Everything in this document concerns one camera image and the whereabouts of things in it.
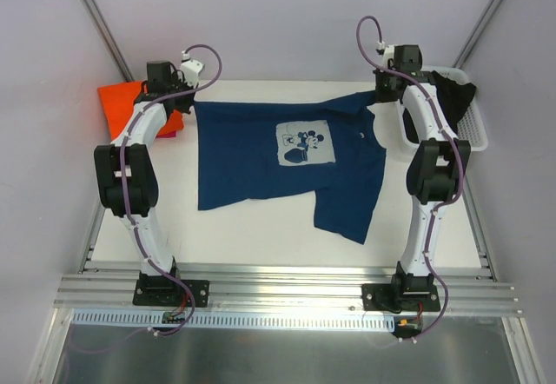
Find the blue t shirt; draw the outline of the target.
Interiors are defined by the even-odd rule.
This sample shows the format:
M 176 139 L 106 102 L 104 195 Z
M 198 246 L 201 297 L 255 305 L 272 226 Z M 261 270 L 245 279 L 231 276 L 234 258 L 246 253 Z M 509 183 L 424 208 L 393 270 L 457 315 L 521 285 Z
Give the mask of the blue t shirt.
M 386 166 L 374 91 L 320 103 L 198 102 L 198 208 L 315 194 L 314 226 L 362 244 Z

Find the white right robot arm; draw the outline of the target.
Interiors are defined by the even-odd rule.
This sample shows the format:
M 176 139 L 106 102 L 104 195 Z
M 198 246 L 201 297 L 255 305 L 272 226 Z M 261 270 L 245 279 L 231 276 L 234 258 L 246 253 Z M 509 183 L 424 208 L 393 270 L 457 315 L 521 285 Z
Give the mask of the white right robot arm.
M 447 207 L 461 196 L 471 146 L 451 128 L 430 72 L 422 71 L 416 45 L 378 44 L 382 64 L 374 72 L 376 99 L 397 102 L 411 116 L 418 147 L 409 164 L 406 187 L 412 197 L 407 245 L 390 282 L 365 293 L 374 308 L 438 312 L 434 257 L 440 223 Z

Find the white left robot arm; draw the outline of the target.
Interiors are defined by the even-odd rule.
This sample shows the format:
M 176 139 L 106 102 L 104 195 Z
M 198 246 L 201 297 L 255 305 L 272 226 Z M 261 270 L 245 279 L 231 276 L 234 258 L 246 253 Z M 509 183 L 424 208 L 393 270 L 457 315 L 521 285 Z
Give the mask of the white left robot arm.
M 197 88 L 203 68 L 189 54 L 179 67 L 164 61 L 147 63 L 147 80 L 122 132 L 94 151 L 101 204 L 120 219 L 142 259 L 133 297 L 136 306 L 169 307 L 189 299 L 157 221 L 159 188 L 149 147 L 172 113 L 185 110 L 195 97 L 169 96 Z

